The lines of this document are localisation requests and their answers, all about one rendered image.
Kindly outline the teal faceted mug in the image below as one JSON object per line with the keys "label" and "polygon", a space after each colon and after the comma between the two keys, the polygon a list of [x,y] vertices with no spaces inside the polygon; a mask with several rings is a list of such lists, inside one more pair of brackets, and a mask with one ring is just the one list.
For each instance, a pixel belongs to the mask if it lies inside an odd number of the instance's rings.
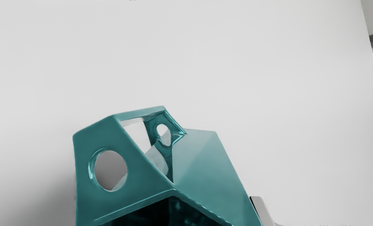
{"label": "teal faceted mug", "polygon": [[[218,134],[183,129],[165,107],[108,116],[73,135],[75,226],[263,226]],[[119,154],[112,190],[98,157]]]}

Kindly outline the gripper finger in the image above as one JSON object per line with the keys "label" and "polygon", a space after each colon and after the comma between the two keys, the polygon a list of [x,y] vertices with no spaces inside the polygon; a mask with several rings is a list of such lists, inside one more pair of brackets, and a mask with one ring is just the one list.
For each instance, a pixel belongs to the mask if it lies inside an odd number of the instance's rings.
{"label": "gripper finger", "polygon": [[260,196],[250,196],[251,202],[258,214],[258,217],[260,218],[261,224],[263,226],[284,226],[277,224],[272,219],[270,212],[268,211],[264,200]]}

